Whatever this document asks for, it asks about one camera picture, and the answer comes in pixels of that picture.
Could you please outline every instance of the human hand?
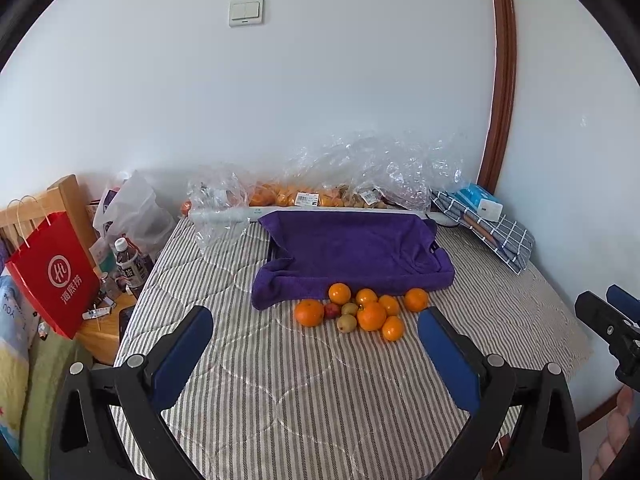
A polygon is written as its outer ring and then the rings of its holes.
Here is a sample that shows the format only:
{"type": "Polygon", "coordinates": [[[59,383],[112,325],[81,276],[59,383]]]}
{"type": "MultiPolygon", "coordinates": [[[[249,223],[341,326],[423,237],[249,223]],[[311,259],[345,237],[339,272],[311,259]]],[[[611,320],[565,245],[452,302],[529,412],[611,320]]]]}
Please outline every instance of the human hand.
{"type": "Polygon", "coordinates": [[[614,461],[629,436],[628,415],[634,402],[634,391],[623,386],[616,399],[616,409],[607,419],[607,437],[600,445],[596,460],[589,469],[589,480],[598,480],[614,461]]]}

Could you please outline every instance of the blue gripper pad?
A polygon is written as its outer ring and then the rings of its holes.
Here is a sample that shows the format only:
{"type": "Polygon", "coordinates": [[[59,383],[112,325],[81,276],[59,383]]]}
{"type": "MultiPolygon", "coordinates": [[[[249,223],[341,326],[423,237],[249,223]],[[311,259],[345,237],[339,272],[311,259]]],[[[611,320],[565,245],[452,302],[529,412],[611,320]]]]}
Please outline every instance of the blue gripper pad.
{"type": "Polygon", "coordinates": [[[480,407],[480,379],[429,309],[418,316],[418,336],[456,406],[473,415],[480,407]]]}
{"type": "Polygon", "coordinates": [[[177,402],[191,372],[211,341],[213,317],[208,309],[204,307],[199,309],[193,321],[167,352],[154,375],[152,396],[149,401],[158,413],[169,409],[177,402]]]}
{"type": "Polygon", "coordinates": [[[607,289],[607,303],[614,306],[631,321],[640,323],[640,301],[617,285],[607,289]]]}

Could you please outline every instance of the plastic bag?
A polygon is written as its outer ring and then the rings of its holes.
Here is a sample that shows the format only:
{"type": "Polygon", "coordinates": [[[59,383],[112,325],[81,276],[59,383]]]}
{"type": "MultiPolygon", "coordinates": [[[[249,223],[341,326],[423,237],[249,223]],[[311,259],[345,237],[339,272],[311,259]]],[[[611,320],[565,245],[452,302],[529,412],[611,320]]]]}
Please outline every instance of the plastic bag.
{"type": "Polygon", "coordinates": [[[196,230],[200,251],[215,249],[219,244],[233,242],[249,225],[249,192],[237,171],[228,165],[200,167],[188,183],[191,202],[189,218],[196,230]]]}
{"type": "Polygon", "coordinates": [[[156,204],[156,192],[134,171],[120,174],[104,190],[94,217],[94,228],[111,247],[121,236],[131,240],[153,260],[175,228],[171,214],[156,204]]]}
{"type": "Polygon", "coordinates": [[[248,206],[425,210],[431,190],[464,186],[460,139],[428,141],[415,133],[364,132],[305,148],[284,163],[287,171],[261,179],[229,165],[200,168],[189,183],[189,218],[201,250],[239,237],[252,216],[248,206]]]}
{"type": "Polygon", "coordinates": [[[407,132],[399,136],[364,132],[335,138],[328,146],[302,150],[287,167],[286,198],[277,205],[293,205],[295,190],[310,189],[338,197],[327,205],[375,207],[387,202],[411,210],[425,210],[431,189],[454,192],[462,188],[462,158],[456,151],[463,139],[449,142],[421,140],[425,136],[407,132]]]}

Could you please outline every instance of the gray striped mattress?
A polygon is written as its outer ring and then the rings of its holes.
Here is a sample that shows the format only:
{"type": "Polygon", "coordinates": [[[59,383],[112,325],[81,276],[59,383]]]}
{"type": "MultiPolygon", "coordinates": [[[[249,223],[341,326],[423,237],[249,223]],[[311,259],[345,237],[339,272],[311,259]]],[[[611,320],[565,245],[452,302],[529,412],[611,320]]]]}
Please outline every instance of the gray striped mattress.
{"type": "MultiPolygon", "coordinates": [[[[212,311],[214,335],[164,420],[207,479],[417,479],[441,460],[468,414],[452,402],[416,330],[395,343],[379,333],[340,334],[325,321],[303,329],[294,302],[251,307],[269,237],[253,223],[237,242],[201,254],[183,219],[149,276],[116,365],[147,353],[194,304],[212,311]]],[[[456,279],[431,294],[461,333],[511,365],[558,362],[571,376],[590,346],[531,264],[514,275],[475,236],[441,228],[456,279]]],[[[137,471],[153,478],[122,410],[114,418],[137,471]]],[[[517,412],[503,431],[513,429],[517,412]]]]}

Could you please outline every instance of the tissue box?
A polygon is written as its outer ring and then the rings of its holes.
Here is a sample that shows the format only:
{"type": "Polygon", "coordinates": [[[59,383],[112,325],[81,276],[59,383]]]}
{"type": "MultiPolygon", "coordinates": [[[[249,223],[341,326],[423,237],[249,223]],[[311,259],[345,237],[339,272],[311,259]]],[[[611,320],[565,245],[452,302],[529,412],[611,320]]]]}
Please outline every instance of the tissue box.
{"type": "Polygon", "coordinates": [[[473,209],[480,218],[497,222],[502,215],[502,204],[478,184],[470,184],[455,194],[455,197],[467,207],[473,209]]]}

